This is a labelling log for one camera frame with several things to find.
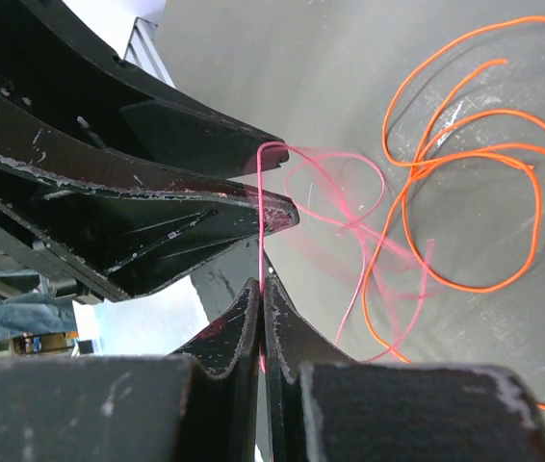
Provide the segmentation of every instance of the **gray concrete floor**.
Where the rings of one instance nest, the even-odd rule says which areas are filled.
[[[202,103],[288,143],[359,152],[378,162],[391,191],[368,219],[378,229],[406,177],[404,169],[386,162],[380,147],[381,121],[398,85],[451,39],[527,14],[545,14],[545,2],[168,0],[157,46],[176,86]],[[443,120],[451,119],[457,109],[458,116],[467,116],[495,107],[519,108],[545,118],[545,26],[523,26],[461,47],[411,87],[417,96],[391,132],[397,155],[409,159],[432,112],[462,77],[484,61],[501,57],[509,64],[467,88]],[[443,150],[496,141],[545,146],[545,134],[527,123],[499,117],[455,134]],[[536,166],[544,198],[539,255],[532,269],[491,295],[442,290],[427,301],[402,352],[422,362],[508,366],[526,380],[537,399],[545,401],[545,159],[518,155]],[[266,173],[266,188],[282,192],[283,179],[296,162]],[[364,166],[345,162],[331,168],[356,205],[375,200],[379,185]],[[292,187],[296,199],[332,213],[317,183],[312,184],[314,176],[308,173],[297,177]],[[433,174],[413,199],[410,216],[419,246],[435,239],[436,269],[457,282],[484,285],[508,277],[524,262],[532,210],[532,188],[522,173],[493,162],[468,161]],[[338,237],[335,232],[329,225],[303,218],[300,226],[266,241],[298,310],[328,338],[334,336],[360,271],[357,243],[351,235]],[[404,243],[398,222],[392,237]],[[328,256],[323,261],[305,257],[299,244],[304,240],[326,248]],[[249,264],[255,271],[255,264]],[[339,270],[345,278],[339,277]],[[220,274],[224,271],[232,269],[220,269]],[[416,272],[391,283],[416,292],[418,279]],[[373,298],[372,306],[378,327],[386,333],[381,302]],[[412,305],[399,307],[402,320],[410,318],[411,309]],[[380,347],[359,311],[351,317],[341,347],[363,359]]]

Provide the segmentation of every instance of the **pink wire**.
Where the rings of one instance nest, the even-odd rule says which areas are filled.
[[[423,271],[422,271],[422,277],[420,280],[420,295],[424,295],[425,291],[427,290],[427,276],[428,276],[428,265],[430,264],[430,259],[433,254],[433,248],[434,248],[434,240],[428,240],[427,241],[427,252],[425,254],[425,263],[423,264]],[[412,317],[411,321],[407,325],[407,328],[403,332],[403,334],[400,336],[400,338],[391,346],[386,348],[385,351],[381,352],[377,356],[374,356],[371,359],[368,359],[366,362],[374,362],[377,359],[381,358],[382,356],[388,354],[393,349],[397,349],[397,347],[401,344],[403,340],[405,340],[405,337],[407,337],[407,334],[413,329],[414,324],[418,320],[418,317],[420,316],[420,312],[423,309],[423,305],[425,302],[425,298],[421,296],[418,300],[418,305],[416,306],[416,312],[414,313],[414,316]]]
[[[369,159],[369,158],[367,158],[365,156],[361,156],[359,154],[350,153],[350,152],[327,152],[327,153],[324,153],[324,154],[319,154],[319,155],[314,156],[314,157],[308,157],[302,151],[303,150],[309,150],[309,148],[297,148],[297,147],[293,147],[293,146],[290,146],[290,145],[287,145],[287,144],[285,144],[283,142],[278,142],[278,141],[265,142],[262,145],[260,145],[260,147],[258,148],[257,153],[256,153],[256,158],[257,158],[256,159],[256,165],[257,165],[257,189],[258,189],[258,220],[259,220],[259,245],[258,245],[259,262],[258,263],[259,263],[259,278],[260,278],[260,293],[261,294],[264,293],[264,263],[265,263],[264,262],[265,211],[264,211],[264,187],[263,187],[264,181],[263,181],[263,175],[262,175],[262,154],[263,154],[264,150],[268,149],[268,148],[287,149],[289,151],[292,151],[292,152],[300,155],[300,157],[302,157],[304,159],[304,161],[302,163],[300,163],[296,167],[294,167],[288,173],[288,175],[286,176],[285,183],[284,183],[284,191],[285,191],[286,195],[291,196],[288,193],[288,183],[289,183],[290,179],[294,176],[294,174],[300,168],[304,167],[307,164],[310,164],[325,178],[325,180],[328,182],[328,184],[332,187],[334,195],[336,195],[336,199],[335,199],[334,196],[332,196],[330,199],[331,199],[331,201],[333,203],[337,203],[337,205],[338,205],[339,209],[341,210],[341,212],[348,219],[348,222],[342,222],[342,221],[336,220],[334,218],[329,218],[329,217],[322,216],[320,214],[312,212],[308,208],[305,208],[301,204],[294,201],[297,209],[300,210],[301,212],[303,212],[304,214],[306,214],[308,216],[311,216],[313,218],[319,219],[319,220],[321,220],[323,222],[334,224],[334,225],[337,225],[337,226],[341,226],[342,229],[348,229],[349,228],[351,230],[351,232],[354,234],[354,236],[356,237],[356,239],[358,240],[359,244],[360,244],[360,247],[361,247],[361,250],[362,250],[362,270],[360,271],[360,277],[358,279],[358,284],[356,286],[356,289],[355,289],[355,291],[353,293],[353,296],[351,297],[350,305],[348,306],[348,309],[346,310],[346,312],[345,312],[345,314],[344,314],[344,316],[343,316],[343,318],[341,320],[341,323],[339,325],[339,330],[337,331],[337,335],[336,335],[336,338],[335,338],[335,345],[338,345],[340,337],[341,337],[341,333],[343,331],[343,328],[345,327],[345,324],[346,324],[346,322],[348,320],[348,317],[350,316],[350,312],[351,312],[351,310],[353,308],[353,305],[354,305],[354,303],[355,303],[355,301],[356,301],[356,299],[358,297],[358,294],[360,293],[360,288],[361,288],[361,285],[362,285],[362,281],[363,281],[363,279],[365,277],[367,261],[368,261],[368,258],[369,258],[369,251],[368,251],[368,248],[366,246],[365,241],[366,240],[382,241],[382,248],[386,248],[391,253],[401,257],[402,259],[404,259],[407,262],[412,262],[414,264],[414,266],[416,265],[416,261],[413,258],[413,254],[409,250],[404,249],[403,247],[396,244],[394,241],[392,241],[389,238],[384,238],[379,233],[377,233],[375,230],[373,230],[372,228],[370,228],[369,226],[365,225],[362,222],[363,219],[365,219],[369,214],[371,214],[377,208],[377,206],[381,202],[381,200],[383,198],[383,195],[384,195],[384,192],[385,192],[385,179],[384,179],[383,173],[381,172],[381,170],[379,169],[379,167],[377,166],[377,164],[375,162],[373,162],[371,159]],[[338,186],[335,184],[335,182],[330,177],[330,175],[318,164],[318,162],[317,162],[318,160],[326,159],[326,158],[353,158],[353,159],[357,159],[357,160],[359,160],[361,162],[364,162],[365,164],[367,164],[369,167],[371,167],[372,169],[374,169],[376,171],[376,173],[379,176],[379,179],[381,181],[381,192],[380,192],[379,198],[377,199],[374,206],[371,207],[371,209],[369,209],[362,216],[355,217],[353,215],[353,213],[350,211],[350,207],[348,206],[348,204],[347,204],[345,198],[343,197],[343,194],[341,193]],[[392,302],[391,301],[395,297],[400,298],[400,297],[403,297],[404,295],[396,295],[396,294],[393,294],[392,291],[387,290],[385,288],[385,285],[384,285],[383,277],[379,273],[379,270],[378,270],[377,266],[374,266],[373,273],[374,273],[374,278],[376,279],[376,287],[379,289],[379,292],[381,293],[382,298],[384,299],[384,303],[385,303],[385,305],[387,307],[388,318],[389,318],[389,321],[390,321],[390,324],[391,324],[391,331],[393,332],[394,344],[391,347],[389,347],[386,351],[382,352],[381,354],[379,354],[375,358],[372,358],[369,361],[374,361],[375,359],[387,354],[392,348],[397,347],[405,339],[407,334],[413,328],[416,320],[418,319],[418,316],[419,316],[420,312],[422,311],[422,307],[423,307],[423,304],[424,304],[424,299],[429,296],[429,295],[426,294],[427,271],[425,270],[425,268],[428,267],[428,259],[429,258],[430,258],[430,254],[429,254],[429,251],[428,251],[428,255],[426,257],[425,263],[422,265],[423,275],[422,275],[422,280],[421,280],[420,293],[418,295],[411,295],[411,297],[417,298],[419,300],[418,301],[418,306],[416,308],[416,313],[414,314],[414,317],[412,318],[409,326],[405,329],[403,334],[397,340],[394,340],[394,339],[397,337],[398,322],[397,322],[395,310],[392,307]],[[263,371],[264,370],[264,363],[263,363],[262,357],[260,357],[260,367],[262,368],[262,371]]]

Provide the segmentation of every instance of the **blue fabric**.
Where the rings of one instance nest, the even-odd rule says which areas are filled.
[[[0,301],[0,341],[26,332],[39,335],[77,330],[71,301],[41,294]]]
[[[33,339],[33,351],[34,352],[40,352],[41,351],[41,340],[39,337],[35,337]]]

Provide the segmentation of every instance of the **black metal bracket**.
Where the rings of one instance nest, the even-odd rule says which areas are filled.
[[[117,60],[61,1],[0,0],[0,250],[28,268],[110,300],[166,287],[257,234],[257,191],[223,178],[270,140]],[[265,213],[268,233],[298,222],[277,194]]]

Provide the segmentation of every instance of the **orange wire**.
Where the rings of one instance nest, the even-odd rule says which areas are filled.
[[[390,153],[390,150],[388,148],[388,140],[387,140],[388,124],[389,124],[390,116],[393,110],[395,109],[395,107],[397,106],[397,103],[399,102],[399,99],[401,98],[402,93],[405,91],[405,89],[411,83],[411,81],[414,80],[414,78],[419,73],[421,73],[427,66],[433,63],[437,58],[439,58],[440,56],[450,51],[452,48],[454,48],[455,46],[457,46],[458,44],[460,44],[461,42],[467,39],[471,39],[475,36],[485,34],[488,32],[493,32],[493,31],[497,31],[507,27],[516,26],[519,24],[526,24],[526,23],[545,23],[545,16],[525,16],[525,17],[521,17],[511,21],[492,24],[492,25],[477,29],[473,32],[470,32],[468,34],[465,34],[464,36],[457,38],[456,40],[451,41],[448,45],[444,46],[437,53],[433,54],[430,58],[428,58],[418,67],[416,67],[416,69],[414,69],[409,74],[409,76],[407,76],[407,78],[403,81],[403,83],[401,84],[397,92],[395,93],[395,96],[393,97],[392,101],[390,102],[390,106],[388,107],[388,110],[386,111],[386,115],[384,117],[382,127],[381,127],[381,139],[382,139],[382,147],[383,147],[384,154],[386,158],[388,159],[388,161],[391,162],[393,165],[397,167],[408,167],[409,177],[407,178],[405,185],[403,186],[401,192],[399,193],[399,195],[393,202],[392,207],[390,208],[390,212],[388,213],[388,217],[381,231],[382,239],[377,244],[376,250],[374,251],[371,262],[369,263],[367,271],[365,272],[365,277],[362,283],[362,311],[365,318],[365,322],[367,323],[367,326],[369,327],[369,331],[371,332],[373,337],[385,348],[389,348],[390,351],[404,363],[409,364],[411,363],[411,361],[407,357],[405,357],[403,354],[396,351],[394,348],[391,348],[390,344],[388,344],[376,332],[375,328],[373,327],[373,323],[371,321],[371,315],[369,313],[369,308],[367,305],[367,289],[369,285],[369,274],[373,270],[373,267],[376,263],[379,252],[381,251],[381,247],[383,244],[383,237],[385,237],[388,234],[388,231],[390,229],[390,225],[392,222],[392,218],[394,217],[395,212],[397,211],[397,208],[399,207],[399,205],[401,204],[401,207],[402,207],[402,224],[403,224],[403,229],[405,231],[405,236],[407,237],[407,243],[409,244],[411,251],[415,255],[416,259],[420,262],[420,264],[425,266],[429,274],[435,280],[442,283],[443,285],[463,291],[463,292],[469,292],[474,294],[488,294],[491,292],[498,291],[512,284],[514,281],[519,279],[523,274],[525,274],[525,272],[527,272],[529,267],[532,265],[533,259],[535,258],[535,253],[537,251],[537,246],[538,246],[538,237],[540,232],[540,222],[542,220],[542,194],[541,194],[541,189],[540,189],[540,184],[538,182],[538,179],[535,176],[535,173],[533,173],[533,166],[525,162],[522,162],[519,159],[516,159],[514,157],[507,156],[504,154],[499,154],[495,151],[501,151],[506,149],[524,149],[524,150],[530,150],[530,151],[545,155],[544,147],[537,146],[534,144],[527,144],[523,142],[507,142],[507,143],[500,143],[500,144],[485,146],[484,148],[480,148],[480,149],[457,152],[455,154],[449,154],[449,155],[439,157],[439,158],[434,158],[434,159],[427,159],[428,153],[435,146],[435,144],[439,140],[447,136],[447,134],[451,133],[453,130],[456,130],[480,118],[489,117],[489,116],[517,116],[537,125],[543,130],[545,130],[545,121],[541,120],[540,118],[534,115],[525,113],[523,111],[518,111],[513,109],[495,109],[490,111],[483,111],[481,113],[474,114],[474,115],[469,115],[459,120],[458,122],[450,125],[449,127],[441,130],[437,135],[435,135],[435,137],[433,137],[432,139],[429,139],[432,128],[435,125],[437,119],[440,117],[442,112],[446,110],[446,108],[448,107],[450,102],[454,99],[456,94],[465,85],[467,85],[470,81],[475,79],[479,74],[484,72],[489,67],[507,63],[506,60],[501,60],[501,59],[489,61],[481,65],[474,72],[472,72],[467,77],[465,77],[458,85],[456,85],[453,88],[453,90],[446,97],[446,99],[444,99],[442,104],[437,108],[437,110],[435,111],[435,114],[429,121],[427,128],[425,129],[425,132],[418,144],[418,148],[416,149],[416,155],[414,156],[413,162],[398,161],[395,158],[393,158],[392,154]],[[486,286],[486,287],[473,287],[473,286],[467,286],[467,285],[453,282],[450,279],[447,279],[441,274],[435,272],[435,270],[431,268],[430,266],[426,266],[422,255],[418,251],[418,248],[416,247],[416,244],[413,241],[411,230],[409,228],[408,218],[407,218],[407,193],[409,191],[409,188],[414,183],[417,183],[418,181],[423,180],[424,178],[429,176],[431,173],[433,173],[433,171],[438,167],[441,167],[449,162],[454,162],[460,159],[468,159],[468,158],[491,159],[494,161],[501,162],[502,164],[505,164],[508,167],[513,167],[513,168],[523,170],[528,175],[528,177],[530,178],[532,182],[533,191],[535,195],[535,217],[533,220],[532,242],[530,245],[530,251],[529,251],[527,260],[518,271],[513,273],[510,277],[508,277],[504,281],[501,281],[497,284],[494,284],[492,286]],[[540,409],[545,410],[545,404],[543,403],[538,403],[538,407]]]

